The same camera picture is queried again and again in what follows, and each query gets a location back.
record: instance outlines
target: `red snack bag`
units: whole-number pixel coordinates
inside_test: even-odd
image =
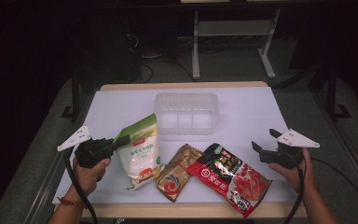
[[[272,182],[216,143],[186,171],[225,197],[244,218],[261,203]]]

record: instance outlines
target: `human hand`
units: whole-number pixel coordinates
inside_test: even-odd
[[[110,162],[110,159],[101,160],[90,169],[81,167],[77,162],[77,158],[74,158],[73,169],[75,178],[80,187],[84,190],[86,196],[89,196],[97,188],[97,181],[102,179],[105,174],[105,169]]]
[[[313,187],[315,187],[315,181],[314,181],[314,176],[313,176],[312,163],[310,161],[310,153],[308,152],[308,150],[305,147],[303,147],[302,150],[303,150],[304,160],[301,162],[301,164],[299,164],[299,167],[301,168],[303,173],[305,173],[305,176],[304,176],[305,187],[313,188]],[[286,168],[280,166],[280,164],[271,163],[269,165],[269,168],[271,168],[278,174],[285,177],[287,183],[293,190],[295,190],[297,193],[300,192],[300,180],[298,178],[298,171],[297,171],[296,167],[289,170],[289,169],[286,169]]]

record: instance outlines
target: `rice bag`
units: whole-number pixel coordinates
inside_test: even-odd
[[[158,190],[171,202],[175,202],[190,175],[186,168],[202,155],[202,151],[184,144],[161,171],[157,179]]]
[[[272,182],[216,143],[186,171],[221,194],[244,218],[261,203]]]
[[[128,190],[138,189],[159,176],[163,166],[158,154],[157,133],[157,118],[152,114],[118,134],[117,139],[126,135],[131,139],[127,145],[117,150],[121,164],[131,179],[132,187]]]

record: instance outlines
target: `table edge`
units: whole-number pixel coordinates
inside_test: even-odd
[[[263,81],[246,82],[181,82],[181,83],[137,83],[137,84],[107,84],[100,91],[129,91],[129,90],[161,90],[186,88],[229,88],[229,87],[267,87]]]
[[[287,217],[293,208],[291,203],[261,203],[248,218]],[[229,203],[120,203],[94,204],[97,217],[110,218],[242,218]],[[303,203],[295,217],[306,217]],[[91,217],[84,212],[83,217]]]

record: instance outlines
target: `bracelet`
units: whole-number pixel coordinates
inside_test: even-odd
[[[63,205],[72,205],[72,206],[75,206],[75,207],[80,207],[80,208],[86,208],[87,209],[87,206],[84,203],[72,202],[72,201],[66,200],[64,197],[62,197],[62,198],[57,197],[57,199]]]

